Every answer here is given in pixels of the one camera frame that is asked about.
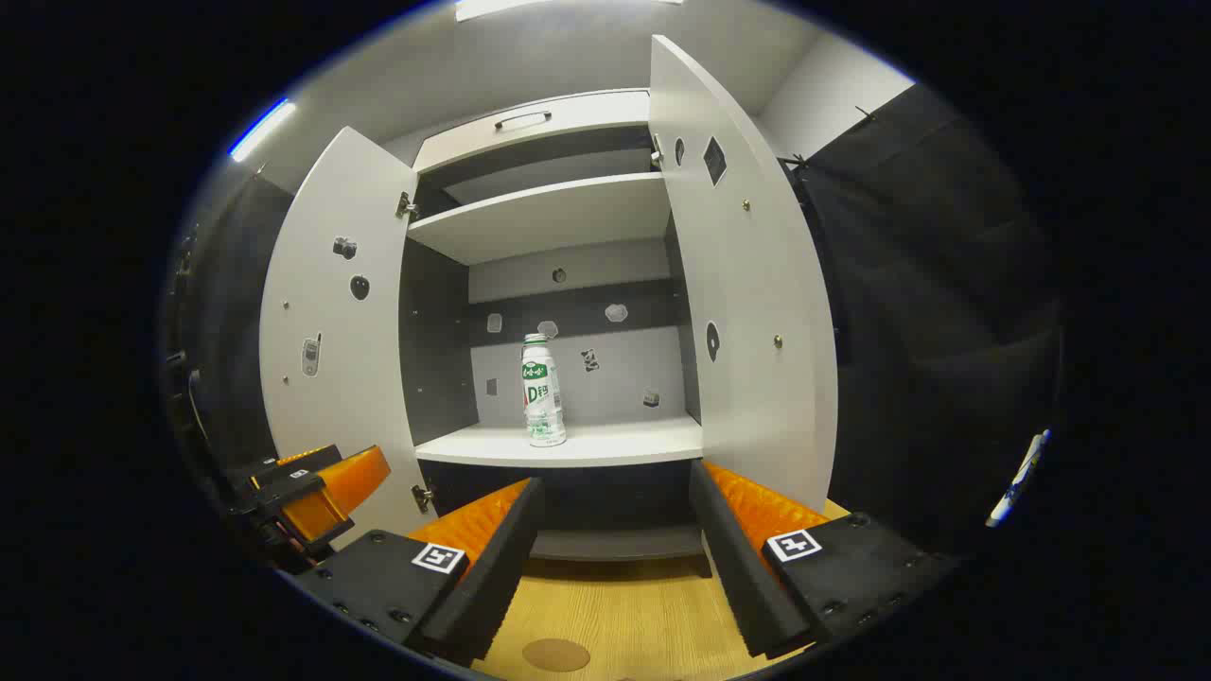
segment ceiling light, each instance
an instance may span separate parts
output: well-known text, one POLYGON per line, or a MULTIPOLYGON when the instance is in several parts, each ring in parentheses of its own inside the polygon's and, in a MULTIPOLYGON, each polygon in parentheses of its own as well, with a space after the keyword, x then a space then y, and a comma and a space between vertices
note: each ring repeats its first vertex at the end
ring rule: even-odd
POLYGON ((465 22, 466 19, 474 19, 475 17, 490 15, 492 12, 547 1, 549 0, 459 0, 454 4, 454 19, 465 22))
POLYGON ((260 144, 264 138, 269 137, 270 132, 282 125, 282 121, 285 121, 287 116, 294 111, 294 102, 285 98, 274 104, 274 108, 269 109, 269 113, 264 116, 260 116, 260 120, 257 121, 257 124, 253 125, 248 132, 243 133, 243 137, 241 137, 240 141, 235 143, 235 147, 231 147, 231 150, 228 153, 231 154, 231 158, 236 161, 247 159, 248 154, 252 153, 257 144, 260 144))

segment drawer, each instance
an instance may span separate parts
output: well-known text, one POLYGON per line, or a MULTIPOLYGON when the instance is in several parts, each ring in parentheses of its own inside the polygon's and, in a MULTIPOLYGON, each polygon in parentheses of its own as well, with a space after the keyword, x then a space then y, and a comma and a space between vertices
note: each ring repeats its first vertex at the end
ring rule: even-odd
POLYGON ((647 122, 647 90, 572 95, 515 107, 440 132, 420 145, 413 168, 425 172, 475 154, 553 135, 647 122))

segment ceiling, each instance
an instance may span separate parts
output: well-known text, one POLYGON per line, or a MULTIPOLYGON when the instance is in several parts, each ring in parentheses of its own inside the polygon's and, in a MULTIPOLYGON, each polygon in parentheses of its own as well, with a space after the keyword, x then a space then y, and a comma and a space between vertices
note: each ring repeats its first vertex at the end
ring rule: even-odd
POLYGON ((820 35, 756 0, 551 0, 467 22, 436 2, 286 92, 294 114, 245 161, 295 191, 343 126, 383 144, 408 132, 572 92, 647 87, 667 35, 751 114, 820 35))

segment open cabinet door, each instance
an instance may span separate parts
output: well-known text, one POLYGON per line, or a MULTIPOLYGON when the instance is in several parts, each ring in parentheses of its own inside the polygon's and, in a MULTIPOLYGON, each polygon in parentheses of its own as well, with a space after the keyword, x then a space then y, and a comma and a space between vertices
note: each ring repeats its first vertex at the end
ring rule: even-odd
POLYGON ((345 127, 303 181, 269 261, 260 385, 279 456, 334 443, 348 458, 378 445, 391 467, 352 513, 354 530, 333 542, 338 549, 371 528, 404 534, 436 517, 421 514, 412 496, 424 482, 400 372, 400 273, 411 216, 397 208, 401 193, 415 190, 412 168, 345 127), (333 252, 337 238, 356 244, 352 258, 333 252))
POLYGON ((704 458, 823 510, 837 355, 791 184, 736 101, 662 35, 652 36, 650 127, 685 267, 704 458))

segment plastic bottle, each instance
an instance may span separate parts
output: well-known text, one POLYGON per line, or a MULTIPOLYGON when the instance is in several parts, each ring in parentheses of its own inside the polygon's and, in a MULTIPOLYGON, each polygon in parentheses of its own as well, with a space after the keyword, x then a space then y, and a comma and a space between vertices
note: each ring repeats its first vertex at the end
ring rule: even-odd
POLYGON ((553 447, 568 439, 555 357, 545 333, 528 333, 522 345, 522 404, 532 447, 553 447))

